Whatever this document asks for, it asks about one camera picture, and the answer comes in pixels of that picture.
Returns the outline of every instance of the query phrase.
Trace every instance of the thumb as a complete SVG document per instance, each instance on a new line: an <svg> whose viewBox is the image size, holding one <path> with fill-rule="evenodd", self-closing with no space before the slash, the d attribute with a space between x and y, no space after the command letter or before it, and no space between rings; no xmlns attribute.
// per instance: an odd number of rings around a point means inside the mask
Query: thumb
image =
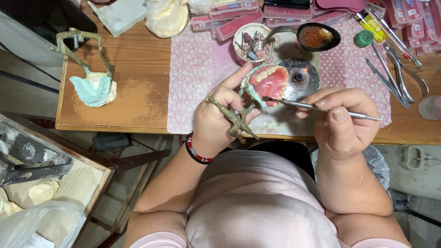
<svg viewBox="0 0 441 248"><path fill-rule="evenodd" d="M350 152L355 142L359 142L355 135L352 118L345 107L332 108L328 113L328 124L331 131L329 145L337 152Z"/></svg>
<svg viewBox="0 0 441 248"><path fill-rule="evenodd" d="M252 109L248 114L247 117L245 118L245 123L248 125L251 123L251 121L258 117L260 115L260 110L258 109Z"/></svg>

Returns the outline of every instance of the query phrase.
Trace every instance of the wooden table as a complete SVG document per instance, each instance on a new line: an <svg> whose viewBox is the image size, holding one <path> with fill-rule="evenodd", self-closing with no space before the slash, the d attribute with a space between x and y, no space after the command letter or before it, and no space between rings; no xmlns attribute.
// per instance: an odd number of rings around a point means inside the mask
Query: wooden table
<svg viewBox="0 0 441 248"><path fill-rule="evenodd" d="M81 2L82 10L96 23L110 63L115 65L114 80L118 97L100 108L85 106L78 98L71 76L85 75L72 60L65 59L56 116L56 128L63 130L105 132L167 132L168 84L170 72L171 39L161 39L146 29L140 21L131 29L114 38L90 7ZM80 48L76 54L90 65L92 71L106 71L93 41ZM423 72L419 74L429 86L430 95L441 94L441 57L419 57ZM403 59L408 67L416 66ZM416 82L403 73L407 89L418 102L422 98ZM380 129L374 143L441 145L440 121L425 120L418 114L418 104L407 110L391 96L392 123ZM262 138L314 140L314 137L259 135Z"/></svg>

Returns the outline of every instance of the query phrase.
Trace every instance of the concrete floor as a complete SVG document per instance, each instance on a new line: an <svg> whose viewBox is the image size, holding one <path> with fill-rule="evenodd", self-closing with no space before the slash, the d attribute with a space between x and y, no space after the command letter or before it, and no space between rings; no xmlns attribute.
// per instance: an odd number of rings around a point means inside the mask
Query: concrete floor
<svg viewBox="0 0 441 248"><path fill-rule="evenodd" d="M61 76L61 68L44 68L47 72L59 78ZM33 81L42 83L55 89L59 88L59 83L55 80L40 73L31 66L13 58L5 51L0 49L0 70L8 71L16 75L31 79ZM56 115L56 108L58 103L58 95L28 86L24 83L9 80L0 77L0 110L41 115L52 116ZM59 131L54 130L57 134L71 140L72 142L89 147L91 139L96 135L95 132L74 132L74 131ZM160 135L134 135L136 139L145 142L151 146L157 146L163 149L172 149L173 153L179 147L177 136ZM377 146L377 148L387 157L386 161L392 167L401 166L403 160L400 159L399 150L402 147L396 146ZM432 155L441 154L441 147L427 146ZM126 156L144 153L139 148L133 147L124 151ZM161 163L163 166L170 157ZM125 199L132 181L138 175L140 168L135 168L124 173L115 175L110 186L108 187L103 199L100 201L94 217L112 224L115 219L122 202ZM391 172L391 177L395 177L395 172ZM408 206L413 210L431 216L441 221L441 201L432 200L423 197L413 197L409 201ZM434 227L427 222L417 219L407 214L396 213L396 217L402 225L403 230L410 239L412 246L415 248L441 248L441 228ZM85 235L80 239L77 247L93 248L100 244L106 237L108 232L93 223L89 223ZM123 238L116 242L113 247L122 247Z"/></svg>

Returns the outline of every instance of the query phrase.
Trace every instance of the pink shirt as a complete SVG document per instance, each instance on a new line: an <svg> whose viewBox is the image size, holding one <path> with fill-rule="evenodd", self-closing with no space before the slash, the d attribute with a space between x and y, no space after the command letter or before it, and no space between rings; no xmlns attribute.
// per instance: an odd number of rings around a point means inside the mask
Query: pink shirt
<svg viewBox="0 0 441 248"><path fill-rule="evenodd" d="M187 243L171 232L142 237L131 248L348 248L325 216L309 175L272 153L236 150L216 156L187 210ZM353 248L408 248L382 238Z"/></svg>

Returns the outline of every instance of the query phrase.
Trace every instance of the forearm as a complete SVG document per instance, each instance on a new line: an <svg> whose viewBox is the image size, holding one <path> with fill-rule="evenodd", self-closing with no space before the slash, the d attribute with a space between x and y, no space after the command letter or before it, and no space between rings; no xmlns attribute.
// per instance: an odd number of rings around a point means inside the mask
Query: forearm
<svg viewBox="0 0 441 248"><path fill-rule="evenodd" d="M317 185L327 209L338 214L389 216L391 200L366 164L363 154L335 161L318 154Z"/></svg>
<svg viewBox="0 0 441 248"><path fill-rule="evenodd" d="M146 187L134 207L134 212L185 212L205 168L206 165L196 162L185 146L182 146Z"/></svg>

